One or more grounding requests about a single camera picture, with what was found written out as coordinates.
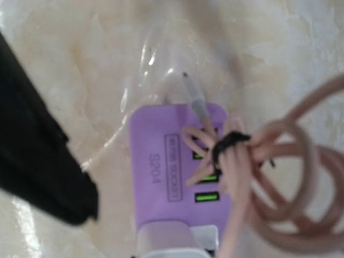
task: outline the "green usb port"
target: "green usb port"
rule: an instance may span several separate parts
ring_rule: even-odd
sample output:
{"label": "green usb port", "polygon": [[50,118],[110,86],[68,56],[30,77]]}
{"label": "green usb port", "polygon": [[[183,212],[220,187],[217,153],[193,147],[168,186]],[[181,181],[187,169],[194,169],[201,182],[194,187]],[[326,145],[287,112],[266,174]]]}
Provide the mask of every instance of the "green usb port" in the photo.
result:
{"label": "green usb port", "polygon": [[198,192],[198,193],[195,193],[195,202],[196,203],[214,202],[216,200],[220,200],[219,192]]}
{"label": "green usb port", "polygon": [[205,184],[205,183],[218,183],[219,182],[219,176],[217,175],[211,175],[211,176],[207,176],[205,178],[203,178],[203,180],[201,180],[199,182],[199,184]]}

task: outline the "pink cable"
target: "pink cable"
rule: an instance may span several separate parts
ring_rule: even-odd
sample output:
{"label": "pink cable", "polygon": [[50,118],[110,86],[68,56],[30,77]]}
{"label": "pink cable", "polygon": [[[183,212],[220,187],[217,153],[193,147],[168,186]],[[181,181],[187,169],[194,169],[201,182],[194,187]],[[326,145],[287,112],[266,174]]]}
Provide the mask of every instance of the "pink cable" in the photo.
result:
{"label": "pink cable", "polygon": [[[220,154],[219,165],[223,172],[219,190],[232,197],[232,212],[226,225],[218,252],[219,258],[232,257],[234,247],[244,223],[274,246],[298,254],[319,254],[344,250],[344,231],[335,233],[344,212],[344,155],[334,149],[316,146],[306,132],[295,122],[328,96],[344,89],[341,75],[311,93],[285,118],[264,125],[247,144],[242,142]],[[193,185],[213,174],[212,149],[219,141],[209,119],[201,121],[205,132],[186,126],[182,130],[185,143],[203,157],[199,167],[187,181]],[[243,132],[241,120],[230,116],[224,123],[224,134]],[[277,138],[287,133],[294,142],[277,144]],[[202,150],[193,140],[199,138],[209,151]],[[301,186],[291,201],[286,200],[264,176],[259,164],[277,157],[295,156],[303,160]],[[318,183],[318,168],[322,165],[333,177],[335,194],[328,211],[319,221],[312,221],[304,212],[314,197]],[[267,205],[251,188],[256,180],[275,203]],[[281,233],[270,227],[271,222],[292,221],[297,233]]]}

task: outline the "marble tile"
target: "marble tile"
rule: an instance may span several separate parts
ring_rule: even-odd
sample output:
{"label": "marble tile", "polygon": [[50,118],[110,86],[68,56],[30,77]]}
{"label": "marble tile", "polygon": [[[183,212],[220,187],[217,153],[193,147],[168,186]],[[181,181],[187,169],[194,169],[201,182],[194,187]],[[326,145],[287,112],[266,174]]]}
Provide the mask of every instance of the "marble tile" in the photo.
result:
{"label": "marble tile", "polygon": [[[0,29],[101,195],[97,223],[70,228],[0,194],[0,257],[130,257],[135,252],[127,121],[143,105],[182,103],[183,70],[249,132],[344,71],[341,0],[0,0]],[[344,150],[343,95],[301,123]],[[299,164],[267,171],[292,197]],[[322,175],[309,214],[329,204]],[[294,257],[245,230],[238,257]],[[341,254],[307,257],[342,257]]]}

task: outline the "beige marble floor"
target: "beige marble floor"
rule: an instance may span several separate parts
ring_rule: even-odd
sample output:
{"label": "beige marble floor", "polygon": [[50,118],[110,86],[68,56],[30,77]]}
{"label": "beige marble floor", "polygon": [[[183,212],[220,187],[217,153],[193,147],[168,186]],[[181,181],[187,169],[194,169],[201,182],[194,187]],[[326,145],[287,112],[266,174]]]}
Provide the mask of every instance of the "beige marble floor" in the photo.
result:
{"label": "beige marble floor", "polygon": [[[142,105],[185,102],[180,71],[250,132],[344,71],[342,0],[0,0],[0,29],[101,195],[99,222],[70,228],[0,193],[5,258],[134,254],[127,121]],[[341,95],[302,124],[344,150],[343,114]],[[268,174],[292,197],[299,164],[277,164]],[[309,214],[319,217],[332,194],[323,174]],[[250,230],[238,249],[237,257],[294,257]]]}

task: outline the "black object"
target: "black object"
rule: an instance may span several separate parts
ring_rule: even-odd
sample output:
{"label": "black object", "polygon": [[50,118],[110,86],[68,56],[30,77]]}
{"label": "black object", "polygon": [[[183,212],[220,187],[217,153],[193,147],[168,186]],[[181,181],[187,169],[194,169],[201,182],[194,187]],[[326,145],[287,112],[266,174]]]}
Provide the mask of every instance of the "black object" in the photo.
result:
{"label": "black object", "polygon": [[215,175],[219,176],[222,171],[219,167],[219,155],[224,152],[227,148],[234,146],[240,141],[249,141],[251,136],[242,134],[240,132],[233,131],[227,134],[222,140],[218,141],[212,152],[213,166]]}
{"label": "black object", "polygon": [[95,183],[0,34],[0,187],[73,225],[98,215]]}

